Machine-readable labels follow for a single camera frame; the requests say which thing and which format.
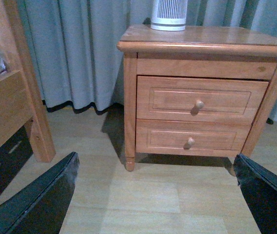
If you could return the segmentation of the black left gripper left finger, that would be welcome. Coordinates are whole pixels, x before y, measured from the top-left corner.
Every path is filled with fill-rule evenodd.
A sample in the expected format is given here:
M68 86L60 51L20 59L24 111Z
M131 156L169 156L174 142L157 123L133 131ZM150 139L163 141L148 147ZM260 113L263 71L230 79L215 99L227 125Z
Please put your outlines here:
M70 153L0 205L0 234L58 234L75 191L79 157Z

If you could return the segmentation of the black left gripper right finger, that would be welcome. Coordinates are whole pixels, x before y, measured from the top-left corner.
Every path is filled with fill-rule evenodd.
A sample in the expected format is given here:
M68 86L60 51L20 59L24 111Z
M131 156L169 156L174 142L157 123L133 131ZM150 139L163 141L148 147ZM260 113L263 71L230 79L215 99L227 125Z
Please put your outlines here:
M277 175L243 154L234 161L242 195L262 234L277 234Z

